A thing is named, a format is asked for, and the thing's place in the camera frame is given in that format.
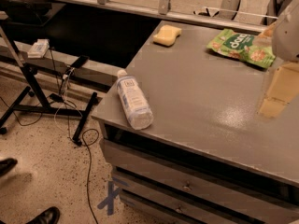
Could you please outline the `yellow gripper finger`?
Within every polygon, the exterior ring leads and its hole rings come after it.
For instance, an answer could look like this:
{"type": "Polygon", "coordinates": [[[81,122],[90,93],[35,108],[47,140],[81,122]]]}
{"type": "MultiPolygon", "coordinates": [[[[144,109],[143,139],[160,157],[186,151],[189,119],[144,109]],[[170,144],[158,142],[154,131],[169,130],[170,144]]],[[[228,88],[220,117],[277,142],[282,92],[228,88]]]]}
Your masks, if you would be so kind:
{"type": "Polygon", "coordinates": [[[285,62],[275,70],[259,114],[266,118],[277,117],[298,94],[299,63],[285,62]]]}

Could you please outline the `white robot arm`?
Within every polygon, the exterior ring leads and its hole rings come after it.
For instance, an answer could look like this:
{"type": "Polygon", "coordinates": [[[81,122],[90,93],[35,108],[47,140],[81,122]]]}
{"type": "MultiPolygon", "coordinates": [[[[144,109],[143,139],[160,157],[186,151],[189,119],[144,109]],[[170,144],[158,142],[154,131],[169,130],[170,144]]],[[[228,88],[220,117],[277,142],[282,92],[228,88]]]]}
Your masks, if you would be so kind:
{"type": "Polygon", "coordinates": [[[292,0],[278,16],[272,50],[284,63],[275,70],[259,109],[267,118],[277,117],[299,94],[299,0],[292,0]]]}

